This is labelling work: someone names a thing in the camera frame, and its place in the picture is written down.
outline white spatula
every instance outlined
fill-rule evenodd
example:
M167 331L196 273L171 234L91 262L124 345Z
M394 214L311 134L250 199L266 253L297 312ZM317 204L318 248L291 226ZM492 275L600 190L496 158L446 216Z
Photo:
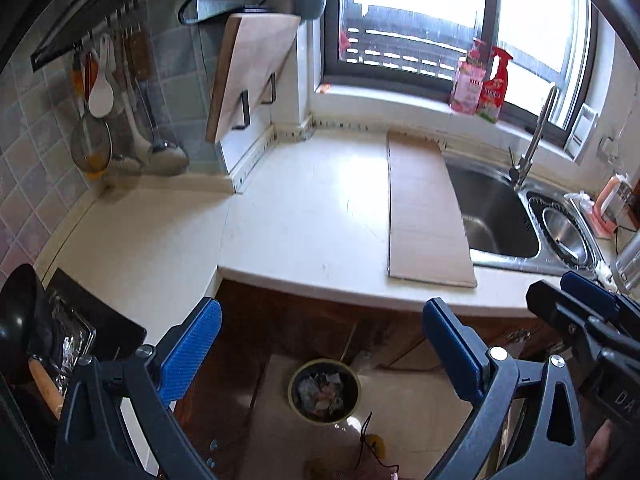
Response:
M98 76L89 95L89 111L94 117L104 117L113 108L113 88L106 78L107 57L109 55L109 36L100 37L100 61Z

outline kitchen counter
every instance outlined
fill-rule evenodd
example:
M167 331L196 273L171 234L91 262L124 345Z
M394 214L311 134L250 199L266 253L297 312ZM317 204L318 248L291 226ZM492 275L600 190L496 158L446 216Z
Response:
M223 278L300 296L419 312L530 317L527 287L553 276L475 267L477 288L389 278L388 166L381 134L318 131L278 144L239 194L111 190L79 221L46 273L62 268L156 343ZM138 453L154 460L130 405Z

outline cardboard sheet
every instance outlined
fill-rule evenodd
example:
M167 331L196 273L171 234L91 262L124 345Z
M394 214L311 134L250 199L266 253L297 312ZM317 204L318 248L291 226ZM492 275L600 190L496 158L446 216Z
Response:
M465 227L438 144L388 133L389 275L477 285Z

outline window sill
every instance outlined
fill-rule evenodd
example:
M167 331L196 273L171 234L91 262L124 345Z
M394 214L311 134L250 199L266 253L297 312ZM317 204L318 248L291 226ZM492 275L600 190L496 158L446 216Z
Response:
M398 92L330 85L311 96L310 107L317 118L348 118L364 124L436 130L445 138L486 144L505 152L511 148L514 154L523 153L531 141L531 134L504 121L491 124L478 116L459 114L446 103ZM535 161L554 171L559 169L558 165L578 166L563 150L544 140Z

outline small round sink basin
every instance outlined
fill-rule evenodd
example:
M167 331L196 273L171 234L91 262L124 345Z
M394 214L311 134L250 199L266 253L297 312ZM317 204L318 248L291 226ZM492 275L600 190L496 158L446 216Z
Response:
M572 262L584 265L588 257L587 246L572 222L552 207L544 209L542 220L558 250Z

